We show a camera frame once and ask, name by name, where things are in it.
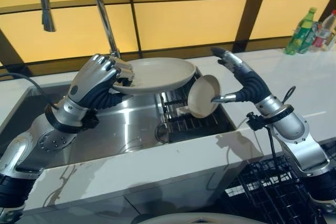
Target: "robot forearm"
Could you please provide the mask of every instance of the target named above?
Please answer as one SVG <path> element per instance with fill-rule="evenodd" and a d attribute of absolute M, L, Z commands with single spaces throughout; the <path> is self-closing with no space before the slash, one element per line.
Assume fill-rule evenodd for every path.
<path fill-rule="evenodd" d="M 322 147 L 312 138 L 308 122 L 271 94 L 265 82 L 246 63 L 231 52 L 213 49 L 225 66 L 243 85 L 235 93 L 220 95 L 213 102 L 251 101 L 262 114 L 248 113 L 253 130 L 268 126 L 289 158 L 295 173 L 305 184 L 312 199 L 326 211 L 336 211 L 336 170 Z"/>
<path fill-rule="evenodd" d="M 47 105 L 31 127 L 17 136 L 0 159 L 0 223 L 14 223 L 35 180 L 53 157 L 71 144 L 77 133 L 95 127 L 95 114 L 129 96 L 112 94 L 117 78 L 134 77 L 131 66 L 120 59 L 94 55 L 77 73 L 68 94 L 56 108 Z"/>

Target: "dish rack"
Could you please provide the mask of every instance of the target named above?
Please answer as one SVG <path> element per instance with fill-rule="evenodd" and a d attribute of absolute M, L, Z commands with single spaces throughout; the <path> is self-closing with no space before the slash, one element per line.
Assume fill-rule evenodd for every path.
<path fill-rule="evenodd" d="M 336 161 L 336 141 L 322 147 Z M 272 159 L 248 164 L 243 169 L 222 196 L 225 204 L 233 205 L 231 214 L 270 224 L 326 223 L 287 159 L 280 156 L 277 162 L 281 181 Z M 250 213 L 239 211 L 241 205 L 234 199 L 238 196 L 241 200 L 241 194 L 245 194 L 250 203 Z"/>
<path fill-rule="evenodd" d="M 189 91 L 199 77 L 200 74 L 196 71 L 186 85 L 158 95 L 162 107 L 162 123 L 155 130 L 158 141 L 179 142 L 234 130 L 222 106 L 218 106 L 211 115 L 202 119 L 186 112 Z"/>

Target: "faucet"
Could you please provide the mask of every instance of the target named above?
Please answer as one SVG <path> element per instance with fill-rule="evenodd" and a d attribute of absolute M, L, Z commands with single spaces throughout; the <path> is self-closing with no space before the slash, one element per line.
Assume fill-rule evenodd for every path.
<path fill-rule="evenodd" d="M 109 44 L 110 44 L 110 55 L 112 57 L 120 58 L 120 53 L 115 45 L 114 36 L 112 33 L 112 29 L 110 26 L 109 18 L 106 13 L 105 5 L 103 0 L 96 0 L 98 11 L 100 13 L 100 17 L 102 19 L 104 29 L 106 36 L 108 38 Z M 52 20 L 51 16 L 51 10 L 50 10 L 50 1 L 49 0 L 41 0 L 42 5 L 42 24 L 44 26 L 45 31 L 56 31 L 54 22 Z"/>

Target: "black cable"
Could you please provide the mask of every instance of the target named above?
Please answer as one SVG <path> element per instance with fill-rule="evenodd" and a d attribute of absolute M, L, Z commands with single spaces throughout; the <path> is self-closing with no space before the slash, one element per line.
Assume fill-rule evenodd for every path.
<path fill-rule="evenodd" d="M 281 178 L 280 178 L 280 170 L 279 170 L 279 166 L 278 166 L 278 161 L 277 161 L 277 156 L 275 154 L 275 149 L 274 149 L 274 142 L 273 142 L 273 137 L 272 137 L 272 133 L 271 133 L 271 129 L 267 126 L 265 126 L 265 128 L 267 129 L 267 133 L 268 133 L 268 137 L 269 137 L 269 141 L 271 143 L 271 150 L 272 150 L 272 156 L 273 156 L 273 162 L 274 162 L 274 167 L 275 170 L 277 172 L 277 177 L 279 180 L 279 183 L 281 182 Z"/>
<path fill-rule="evenodd" d="M 287 91 L 287 93 L 285 94 L 285 97 L 283 98 L 282 103 L 285 103 L 288 100 L 288 98 L 291 97 L 291 95 L 294 93 L 295 89 L 296 89 L 296 86 L 293 86 Z"/>
<path fill-rule="evenodd" d="M 47 102 L 50 104 L 50 106 L 52 106 L 55 110 L 58 110 L 58 107 L 53 104 L 53 102 L 51 101 L 51 99 L 49 99 L 48 95 L 43 91 L 43 89 L 35 81 L 33 81 L 31 78 L 29 78 L 29 77 L 27 77 L 23 74 L 20 74 L 20 73 L 1 73 L 0 74 L 0 78 L 4 77 L 4 76 L 16 76 L 16 77 L 26 79 L 27 81 L 30 81 L 32 84 L 35 85 L 35 87 L 41 93 L 41 95 L 44 96 L 44 98 L 47 100 Z"/>

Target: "white countertop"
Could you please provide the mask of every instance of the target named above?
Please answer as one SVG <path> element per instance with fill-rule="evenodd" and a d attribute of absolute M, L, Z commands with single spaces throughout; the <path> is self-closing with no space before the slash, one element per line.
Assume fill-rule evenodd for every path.
<path fill-rule="evenodd" d="M 237 54 L 268 84 L 280 99 L 291 86 L 297 89 L 288 100 L 295 112 L 304 116 L 316 141 L 336 137 L 336 48 L 330 52 L 285 55 L 281 49 Z M 241 88 L 232 73 L 217 63 L 216 57 L 191 59 L 202 74 L 212 74 L 222 93 Z M 75 72 L 34 77 L 43 84 L 69 82 Z M 30 87 L 26 80 L 0 82 L 0 123 Z M 252 103 L 224 104 L 235 126 L 248 112 L 257 113 Z M 162 145 L 63 167 L 47 169 L 39 177 L 26 203 L 26 210 L 123 191 L 136 185 L 160 182 L 271 153 L 264 130 L 253 132 L 243 123 L 238 131 Z"/>

